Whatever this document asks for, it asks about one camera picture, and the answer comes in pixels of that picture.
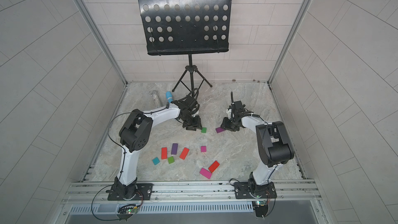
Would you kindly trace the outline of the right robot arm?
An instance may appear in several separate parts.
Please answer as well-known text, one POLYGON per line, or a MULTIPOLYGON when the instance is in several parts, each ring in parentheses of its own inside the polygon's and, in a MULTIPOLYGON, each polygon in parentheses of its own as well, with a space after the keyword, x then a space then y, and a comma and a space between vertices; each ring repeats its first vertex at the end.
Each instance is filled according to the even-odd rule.
POLYGON ((267 122, 260 115, 246 109, 245 104, 233 99, 227 109, 228 117, 223 119, 221 128, 236 132, 241 128, 256 134, 260 162, 251 172, 247 182, 248 192, 253 198, 270 197, 274 189, 271 177, 274 172, 294 158, 294 150, 283 122, 267 122))

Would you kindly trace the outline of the purple rectangular block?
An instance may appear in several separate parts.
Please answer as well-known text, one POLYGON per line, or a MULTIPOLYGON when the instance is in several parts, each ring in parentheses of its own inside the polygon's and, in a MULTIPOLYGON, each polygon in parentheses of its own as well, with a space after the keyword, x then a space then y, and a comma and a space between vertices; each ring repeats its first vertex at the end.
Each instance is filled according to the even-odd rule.
POLYGON ((221 132, 224 132, 224 131, 225 131, 225 129, 223 129, 222 127, 216 128, 216 132, 217 133, 221 133, 221 132))

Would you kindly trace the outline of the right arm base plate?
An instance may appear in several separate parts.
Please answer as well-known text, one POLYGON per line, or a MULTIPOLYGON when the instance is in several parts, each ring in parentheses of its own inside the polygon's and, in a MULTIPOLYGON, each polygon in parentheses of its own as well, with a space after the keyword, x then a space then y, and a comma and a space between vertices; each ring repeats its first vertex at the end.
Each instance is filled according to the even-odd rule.
POLYGON ((265 185, 256 185, 252 182, 235 182, 233 184, 236 199, 276 199, 275 185, 270 182, 265 185))

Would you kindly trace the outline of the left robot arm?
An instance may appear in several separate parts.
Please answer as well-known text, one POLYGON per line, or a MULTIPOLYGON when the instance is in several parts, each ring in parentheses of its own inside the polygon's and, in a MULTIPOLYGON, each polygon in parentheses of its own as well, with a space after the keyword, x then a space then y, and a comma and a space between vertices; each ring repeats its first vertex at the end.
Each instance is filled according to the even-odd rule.
POLYGON ((198 115, 198 95, 199 90, 195 88, 184 98, 173 100, 164 107, 147 112, 138 109, 129 112, 119 131, 123 154, 120 172, 111 187, 111 193, 124 200, 130 200, 138 194, 138 159, 140 151, 149 141, 152 127, 171 119, 179 119, 186 130, 196 131, 203 128, 198 115))

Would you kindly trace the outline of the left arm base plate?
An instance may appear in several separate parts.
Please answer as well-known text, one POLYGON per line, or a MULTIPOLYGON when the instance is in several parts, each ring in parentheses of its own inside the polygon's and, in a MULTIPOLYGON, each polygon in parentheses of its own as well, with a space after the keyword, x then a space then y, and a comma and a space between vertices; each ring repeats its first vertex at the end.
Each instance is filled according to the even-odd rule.
POLYGON ((152 194, 153 184, 150 183, 139 183, 135 186, 133 194, 129 198, 124 198, 117 194, 115 190, 108 189, 106 193, 108 194, 108 201, 147 201, 150 200, 152 194))

